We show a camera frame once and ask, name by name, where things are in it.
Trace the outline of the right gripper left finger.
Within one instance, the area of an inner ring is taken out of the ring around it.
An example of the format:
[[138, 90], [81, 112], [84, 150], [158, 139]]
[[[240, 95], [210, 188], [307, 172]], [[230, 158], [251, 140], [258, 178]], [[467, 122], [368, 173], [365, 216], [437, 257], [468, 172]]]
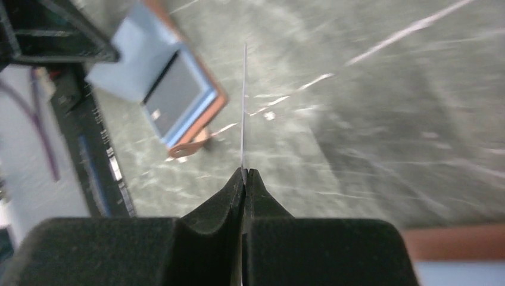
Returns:
[[241, 285], [237, 169], [184, 217], [53, 218], [15, 251], [2, 285]]

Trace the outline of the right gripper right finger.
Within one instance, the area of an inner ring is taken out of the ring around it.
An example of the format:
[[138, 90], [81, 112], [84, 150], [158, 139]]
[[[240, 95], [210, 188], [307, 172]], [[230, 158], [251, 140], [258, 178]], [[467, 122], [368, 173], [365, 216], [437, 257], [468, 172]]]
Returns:
[[417, 285], [398, 229], [380, 219], [296, 218], [258, 170], [246, 183], [245, 285]]

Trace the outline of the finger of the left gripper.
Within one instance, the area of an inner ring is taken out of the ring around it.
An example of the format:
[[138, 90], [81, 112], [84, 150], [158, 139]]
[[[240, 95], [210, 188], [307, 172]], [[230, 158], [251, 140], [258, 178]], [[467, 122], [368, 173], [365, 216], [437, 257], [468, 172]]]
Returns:
[[116, 62], [119, 52], [71, 1], [1, 1], [1, 68]]

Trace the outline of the thin white card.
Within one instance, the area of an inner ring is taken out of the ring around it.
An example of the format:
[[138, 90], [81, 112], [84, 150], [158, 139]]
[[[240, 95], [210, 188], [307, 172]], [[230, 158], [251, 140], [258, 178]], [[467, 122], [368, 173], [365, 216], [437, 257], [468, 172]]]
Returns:
[[247, 43], [244, 43], [243, 50], [243, 77], [241, 95], [241, 174], [244, 185], [247, 185], [247, 168], [245, 167], [245, 116], [246, 116], [246, 95], [247, 95]]

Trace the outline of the grey credit card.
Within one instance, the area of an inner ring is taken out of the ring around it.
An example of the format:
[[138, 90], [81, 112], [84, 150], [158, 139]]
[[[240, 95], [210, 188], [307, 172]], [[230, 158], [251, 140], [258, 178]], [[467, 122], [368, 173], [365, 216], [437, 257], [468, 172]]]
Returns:
[[183, 52], [176, 52], [144, 99], [154, 129], [168, 135], [202, 93], [198, 77]]

